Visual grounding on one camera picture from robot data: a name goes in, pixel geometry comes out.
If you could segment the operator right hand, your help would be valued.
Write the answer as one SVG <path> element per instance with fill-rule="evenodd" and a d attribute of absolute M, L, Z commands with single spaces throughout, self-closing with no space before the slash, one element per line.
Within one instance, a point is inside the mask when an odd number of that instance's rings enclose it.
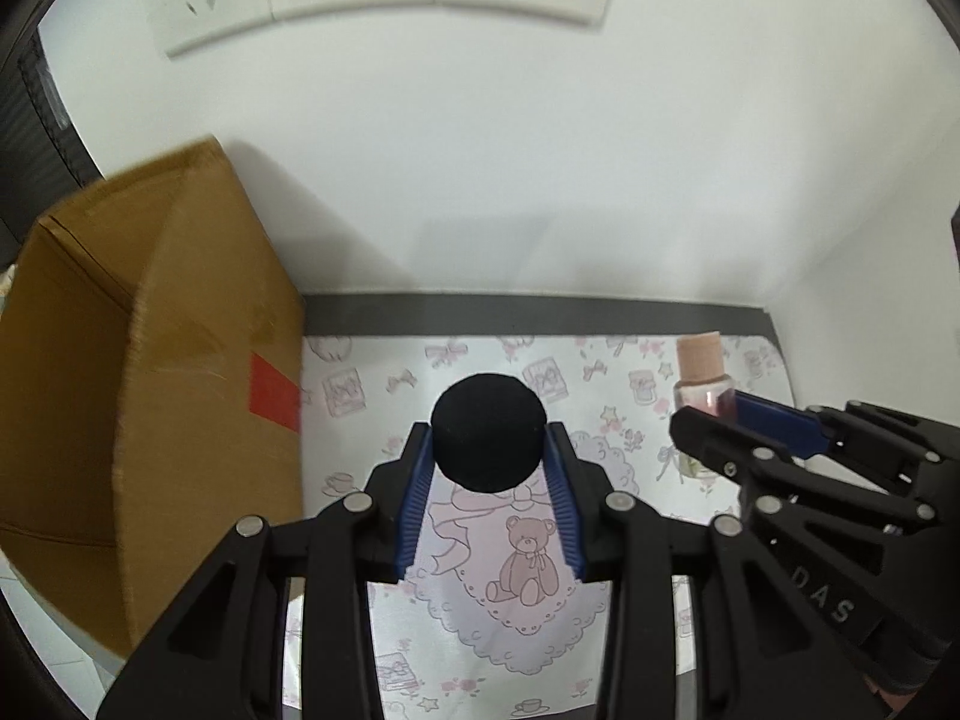
<path fill-rule="evenodd" d="M 936 671 L 918 691 L 893 694 L 871 678 L 864 678 L 867 689 L 885 718 L 898 720 L 960 720 L 958 683 L 953 673 Z"/>

